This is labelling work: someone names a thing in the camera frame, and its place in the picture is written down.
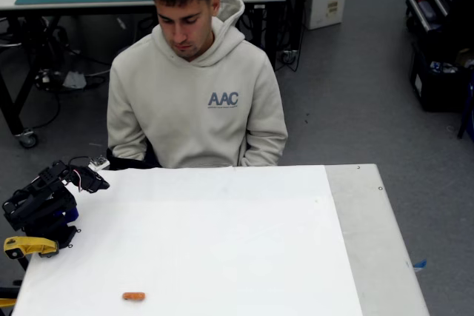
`black box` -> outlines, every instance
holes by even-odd
[[[410,83],[422,107],[433,112],[461,112],[466,103],[470,71],[456,67],[456,73],[439,73],[430,68],[432,61],[413,45]]]

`red wire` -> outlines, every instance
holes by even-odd
[[[78,188],[79,188],[79,192],[81,192],[82,191],[82,188],[81,188],[81,175],[79,174],[79,172],[76,169],[73,170],[73,172],[75,174],[77,174],[77,176],[79,177],[79,186],[78,186]]]

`caster wheel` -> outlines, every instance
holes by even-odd
[[[35,133],[22,136],[19,142],[23,148],[33,148],[38,144],[38,136]]]

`eyebrow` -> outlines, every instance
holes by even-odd
[[[181,18],[180,20],[189,20],[189,19],[191,19],[191,18],[193,18],[193,17],[195,17],[195,16],[197,16],[197,15],[201,15],[201,12],[196,13],[196,14],[192,14],[192,15],[185,16],[184,18]],[[159,16],[160,18],[164,19],[164,20],[174,21],[174,20],[172,20],[172,19],[170,19],[170,18],[167,18],[166,16],[163,16],[163,15],[160,14],[160,13],[158,13],[158,16]]]

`hoodie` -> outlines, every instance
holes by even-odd
[[[165,168],[270,166],[287,140],[281,96],[264,51],[234,25],[241,0],[221,0],[214,43],[188,62],[160,26],[110,71],[107,130],[119,158],[143,160],[147,138]]]

